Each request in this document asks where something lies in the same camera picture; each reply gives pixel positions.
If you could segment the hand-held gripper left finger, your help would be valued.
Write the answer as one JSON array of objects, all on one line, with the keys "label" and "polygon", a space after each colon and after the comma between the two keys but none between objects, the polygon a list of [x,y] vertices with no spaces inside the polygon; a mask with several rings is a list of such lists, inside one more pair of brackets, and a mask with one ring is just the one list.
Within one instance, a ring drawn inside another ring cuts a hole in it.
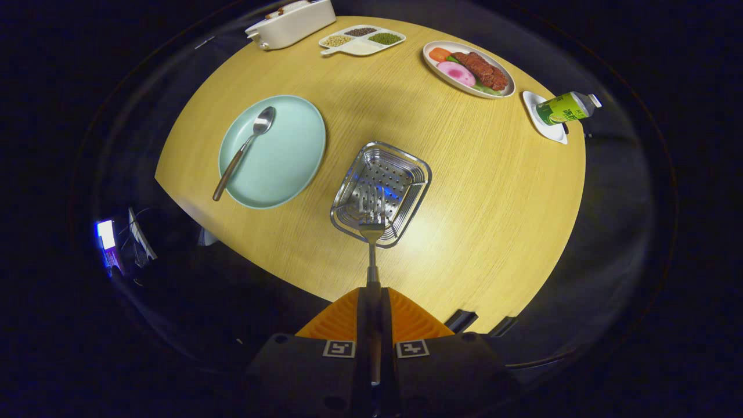
[{"label": "hand-held gripper left finger", "polygon": [[352,320],[353,340],[277,333],[265,342],[244,375],[245,416],[372,416],[366,292],[352,291],[348,311],[333,314]]}]

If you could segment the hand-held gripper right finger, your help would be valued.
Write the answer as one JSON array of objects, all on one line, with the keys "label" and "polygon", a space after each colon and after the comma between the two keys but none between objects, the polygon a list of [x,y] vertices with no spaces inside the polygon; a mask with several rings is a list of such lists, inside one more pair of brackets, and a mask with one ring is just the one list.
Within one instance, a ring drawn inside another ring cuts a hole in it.
[{"label": "hand-held gripper right finger", "polygon": [[522,384],[486,338],[453,333],[401,292],[380,292],[382,417],[481,417]]}]

